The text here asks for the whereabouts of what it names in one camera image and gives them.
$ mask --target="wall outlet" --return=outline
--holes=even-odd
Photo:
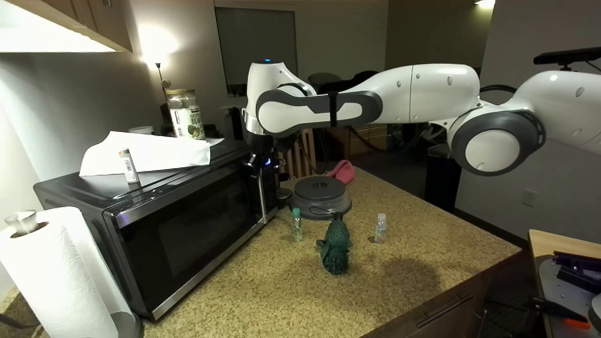
[[[526,189],[526,190],[524,190],[524,194],[522,195],[522,204],[525,204],[527,206],[534,206],[537,198],[538,198],[538,191],[534,191],[532,189]]]

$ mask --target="small bottle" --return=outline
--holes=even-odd
[[[384,243],[386,241],[387,229],[388,227],[386,226],[386,214],[377,214],[376,235],[374,237],[374,242]]]
[[[301,210],[297,207],[292,209],[292,235],[295,242],[302,242]]]
[[[123,148],[119,151],[119,158],[123,161],[123,173],[128,183],[138,183],[140,178],[136,167],[133,165],[132,154],[129,153],[128,148]]]

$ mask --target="wooden chair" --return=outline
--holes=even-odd
[[[313,172],[317,164],[315,161],[315,142],[313,141],[313,130],[305,129],[300,135],[302,147],[296,142],[294,147],[285,154],[278,153],[278,158],[285,160],[286,164],[280,166],[280,173],[288,173],[294,177],[305,177],[314,175]]]

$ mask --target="pink object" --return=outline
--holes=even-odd
[[[334,170],[328,173],[328,176],[335,177],[344,184],[349,184],[355,178],[355,168],[349,161],[343,159],[336,165]]]

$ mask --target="jar label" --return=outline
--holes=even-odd
[[[199,107],[171,109],[171,120],[176,137],[205,139]]]

